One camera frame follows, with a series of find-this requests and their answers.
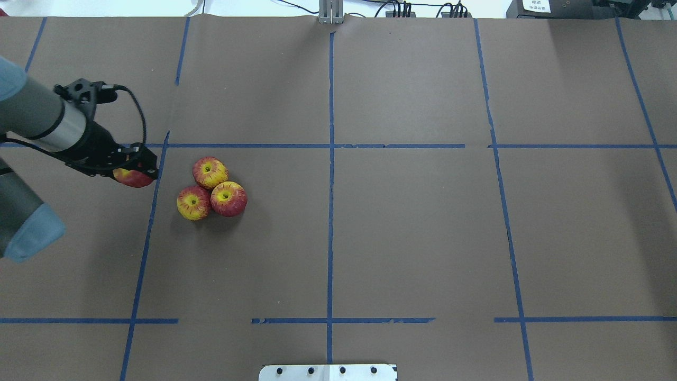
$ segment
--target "apple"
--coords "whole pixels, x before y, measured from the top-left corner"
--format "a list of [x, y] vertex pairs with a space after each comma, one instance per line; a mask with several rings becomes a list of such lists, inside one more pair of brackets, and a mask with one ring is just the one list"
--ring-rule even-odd
[[207, 190], [228, 180], [228, 168], [214, 156], [203, 157], [193, 164], [195, 182]]
[[118, 168], [113, 170], [113, 177], [121, 184], [131, 186], [133, 188], [143, 188], [153, 182], [153, 178], [147, 174], [135, 170], [127, 170], [125, 168]]
[[209, 191], [197, 185], [184, 188], [176, 198], [176, 207], [187, 220], [201, 220], [209, 214]]
[[222, 216], [237, 216], [247, 206], [247, 194], [237, 182], [222, 182], [212, 190], [211, 204], [214, 212]]

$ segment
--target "white cable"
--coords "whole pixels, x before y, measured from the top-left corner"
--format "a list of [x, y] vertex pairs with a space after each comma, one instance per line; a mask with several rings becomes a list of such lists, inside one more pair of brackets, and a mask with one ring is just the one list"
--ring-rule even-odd
[[195, 12], [197, 12], [198, 9], [200, 9], [200, 7], [202, 7], [202, 3], [204, 3], [204, 0], [198, 0], [198, 3], [195, 5], [195, 8], [193, 8], [192, 11], [186, 13], [184, 16], [188, 17], [188, 16], [194, 14]]

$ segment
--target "white background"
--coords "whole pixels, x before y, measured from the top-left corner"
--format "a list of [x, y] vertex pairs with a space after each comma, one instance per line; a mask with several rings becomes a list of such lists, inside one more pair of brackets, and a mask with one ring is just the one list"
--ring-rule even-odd
[[[198, 0], [0, 0], [0, 8], [10, 16], [183, 16]], [[205, 0], [205, 13], [218, 16], [300, 16], [308, 14], [276, 0]], [[317, 11], [318, 0], [288, 0]], [[445, 1], [413, 1], [442, 4]], [[373, 17], [379, 4], [344, 0], [345, 13], [358, 12]], [[505, 18], [510, 0], [463, 0], [476, 18]], [[414, 5], [417, 17], [435, 17], [439, 7]], [[385, 16], [381, 11], [379, 17]], [[643, 19], [669, 20], [666, 11], [649, 8]]]

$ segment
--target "white bracket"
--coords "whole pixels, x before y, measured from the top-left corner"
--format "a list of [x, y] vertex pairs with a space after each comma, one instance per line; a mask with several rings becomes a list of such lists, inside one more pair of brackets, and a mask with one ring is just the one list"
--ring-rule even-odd
[[343, 0], [320, 0], [320, 24], [343, 24]]
[[397, 381], [397, 366], [389, 364], [268, 365], [259, 381]]

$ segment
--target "yellow and red apple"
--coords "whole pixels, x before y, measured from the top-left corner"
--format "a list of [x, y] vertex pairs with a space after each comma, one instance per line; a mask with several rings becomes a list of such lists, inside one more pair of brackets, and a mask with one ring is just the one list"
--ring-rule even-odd
[[176, 198], [176, 207], [184, 218], [201, 220], [209, 214], [209, 191], [196, 185], [184, 188]]
[[211, 194], [211, 205], [214, 212], [226, 217], [234, 217], [244, 211], [247, 206], [247, 194], [236, 182], [226, 181], [217, 185]]
[[228, 180], [228, 168], [214, 156], [203, 157], [193, 164], [195, 182], [207, 190]]
[[119, 183], [133, 188], [143, 188], [153, 182], [153, 178], [147, 174], [135, 170], [118, 168], [113, 170], [113, 177]]

